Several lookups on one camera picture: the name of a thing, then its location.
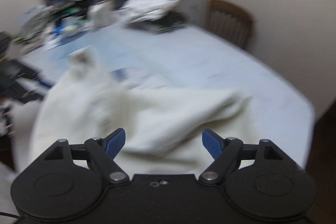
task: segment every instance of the dresser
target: dresser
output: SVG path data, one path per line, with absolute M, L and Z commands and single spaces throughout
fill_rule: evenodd
M 202 27 L 204 24 L 206 0 L 182 0 L 179 11 L 189 23 Z

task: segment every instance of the blue object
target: blue object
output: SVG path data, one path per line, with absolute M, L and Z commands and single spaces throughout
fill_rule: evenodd
M 125 145 L 125 140 L 125 130 L 121 129 L 120 131 L 117 131 L 110 140 L 107 141 L 105 152 L 110 156 L 110 158 L 114 159 L 116 157 L 116 155 Z
M 217 159 L 223 151 L 221 141 L 224 141 L 224 139 L 213 131 L 207 129 L 203 130 L 203 146 L 206 148 L 206 150 L 208 150 L 214 160 Z
M 61 41 L 59 42 L 59 46 L 61 45 L 65 45 L 65 44 L 68 44 L 74 40 L 76 40 L 77 38 L 80 38 L 82 35 L 84 35 L 86 33 L 86 31 L 82 31 L 82 32 L 79 32 L 71 37 L 63 37 L 61 39 Z
M 63 25 L 57 26 L 55 28 L 55 34 L 56 34 L 56 36 L 59 36 L 62 33 L 62 29 L 63 28 L 64 28 Z
M 40 83 L 40 85 L 48 88 L 48 89 L 51 89 L 53 87 L 53 85 L 51 83 L 48 83 L 48 82 L 45 82 L 44 80 L 40 79 L 40 78 L 37 78 L 37 81 Z
M 125 74 L 123 68 L 114 70 L 114 71 L 110 72 L 110 74 L 111 74 L 112 77 L 115 78 L 118 82 L 122 82 L 122 81 L 124 81 L 124 80 L 127 79 L 127 76 L 126 76 L 126 74 Z

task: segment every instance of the cable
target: cable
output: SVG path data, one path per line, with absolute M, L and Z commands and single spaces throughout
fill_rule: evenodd
M 9 213 L 4 213 L 4 212 L 0 212 L 0 216 L 8 216 L 8 217 L 17 218 L 17 219 L 20 218 L 17 215 L 12 215 L 12 214 L 9 214 Z

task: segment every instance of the white towel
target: white towel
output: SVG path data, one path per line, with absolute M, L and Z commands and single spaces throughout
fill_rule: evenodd
M 141 22 L 158 20 L 177 6 L 180 0 L 128 0 L 120 8 L 124 22 Z
M 249 99 L 235 90 L 123 90 L 92 58 L 88 49 L 70 56 L 72 67 L 50 90 L 32 137 L 32 157 L 57 139 L 70 144 L 126 131 L 126 145 L 115 161 L 134 173 L 195 173 L 212 158 L 201 132 L 258 143 L 247 113 Z

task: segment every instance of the wooden chair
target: wooden chair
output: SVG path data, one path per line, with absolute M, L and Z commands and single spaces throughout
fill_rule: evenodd
M 245 48 L 253 27 L 252 16 L 243 8 L 224 0 L 210 0 L 205 28 Z

